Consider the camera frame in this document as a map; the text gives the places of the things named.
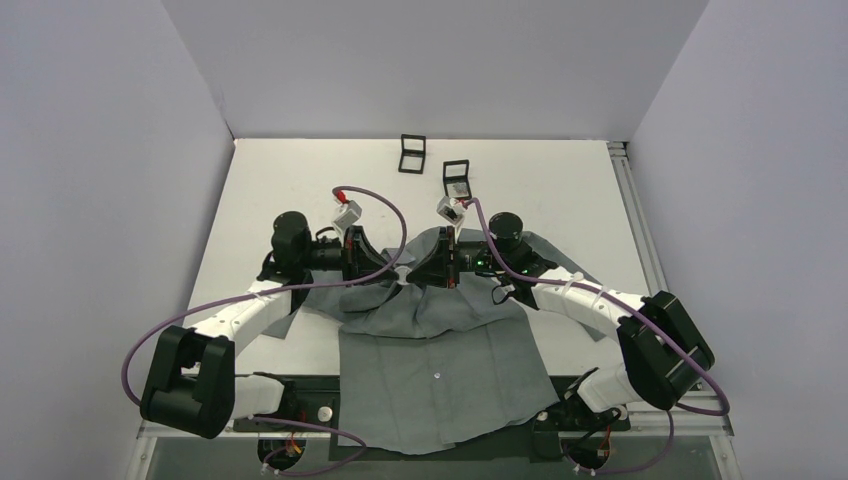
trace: small black stand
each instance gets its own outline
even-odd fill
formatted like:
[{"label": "small black stand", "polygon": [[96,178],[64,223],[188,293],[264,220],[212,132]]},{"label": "small black stand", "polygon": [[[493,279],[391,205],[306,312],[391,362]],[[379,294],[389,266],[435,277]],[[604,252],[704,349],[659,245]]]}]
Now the small black stand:
[{"label": "small black stand", "polygon": [[[421,140],[421,149],[407,148],[406,140]],[[424,157],[427,155],[427,137],[424,135],[408,135],[404,133],[400,136],[400,163],[398,164],[398,172],[400,173],[424,173]],[[419,169],[403,168],[403,161],[406,157],[416,157],[421,159],[421,167]]]},{"label": "small black stand", "polygon": [[[465,167],[465,171],[461,175],[448,175],[448,168],[457,165]],[[468,171],[471,169],[471,162],[468,160],[451,160],[442,164],[442,183],[445,185],[445,195],[459,200],[470,200],[471,183],[468,181]]]}]

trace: white connector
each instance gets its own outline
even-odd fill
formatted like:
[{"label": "white connector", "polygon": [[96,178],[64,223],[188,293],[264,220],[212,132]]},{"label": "white connector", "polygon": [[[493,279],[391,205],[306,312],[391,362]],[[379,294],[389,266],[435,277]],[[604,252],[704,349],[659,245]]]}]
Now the white connector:
[{"label": "white connector", "polygon": [[344,238],[344,232],[362,217],[362,207],[353,200],[342,203],[333,213],[333,228],[339,238]]},{"label": "white connector", "polygon": [[436,205],[436,213],[453,225],[456,238],[459,238],[459,232],[462,230],[462,224],[465,222],[465,212],[467,209],[462,205],[462,202],[451,197],[442,197],[439,204]]}]

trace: glass panel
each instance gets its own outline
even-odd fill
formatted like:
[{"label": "glass panel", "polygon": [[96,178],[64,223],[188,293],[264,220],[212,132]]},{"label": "glass panel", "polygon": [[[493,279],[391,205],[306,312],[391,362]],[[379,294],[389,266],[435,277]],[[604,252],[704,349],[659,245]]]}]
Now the glass panel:
[{"label": "glass panel", "polygon": [[[613,455],[607,468],[641,464],[659,452],[665,444],[662,437],[619,437],[612,439]],[[160,438],[148,471],[148,479],[263,479],[261,463],[256,454],[255,438]],[[311,470],[328,465],[328,439],[313,439],[296,470]],[[353,462],[321,475],[321,479],[372,480],[374,478],[417,479],[556,479],[572,478],[570,463],[535,463],[526,458],[504,458],[476,462]],[[650,469],[631,475],[616,475],[617,479],[679,479],[711,480],[721,478],[709,437],[678,437],[669,455]],[[578,478],[590,478],[586,475]]]}]

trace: gray wall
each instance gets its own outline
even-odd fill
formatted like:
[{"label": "gray wall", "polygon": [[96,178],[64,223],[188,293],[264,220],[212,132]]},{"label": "gray wall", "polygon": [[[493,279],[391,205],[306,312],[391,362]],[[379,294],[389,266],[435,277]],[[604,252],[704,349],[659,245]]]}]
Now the gray wall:
[{"label": "gray wall", "polygon": [[629,139],[707,0],[164,0],[237,137]]},{"label": "gray wall", "polygon": [[123,477],[120,364],[186,304],[231,149],[158,1],[0,7],[0,477]]},{"label": "gray wall", "polygon": [[848,3],[712,0],[630,145],[746,478],[848,478]]}]

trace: cable tie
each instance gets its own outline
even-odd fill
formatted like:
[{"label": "cable tie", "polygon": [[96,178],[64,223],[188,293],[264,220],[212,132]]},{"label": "cable tie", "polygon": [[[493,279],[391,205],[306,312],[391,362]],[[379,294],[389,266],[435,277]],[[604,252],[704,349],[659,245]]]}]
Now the cable tie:
[{"label": "cable tie", "polygon": [[571,285],[575,281],[579,282],[581,280],[583,280],[583,272],[572,273],[571,278],[568,279],[568,281],[565,282],[565,286],[562,287],[562,294],[565,295],[565,293],[568,292],[568,289],[571,288]]},{"label": "cable tie", "polygon": [[589,308],[595,308],[595,305],[598,303],[598,300],[600,300],[601,297],[603,297],[604,294],[607,293],[607,292],[609,292],[609,287],[605,287],[605,286],[601,285],[601,289],[598,290],[598,294],[595,295],[595,299],[592,300],[592,306],[589,307]]},{"label": "cable tie", "polygon": [[252,294],[253,294],[253,296],[254,296],[254,297],[256,297],[256,299],[257,299],[257,300],[259,300],[260,302],[264,303],[266,306],[268,305],[269,300],[268,300],[268,297],[267,297],[267,296],[259,295],[259,292],[250,292],[250,293],[252,293]]}]

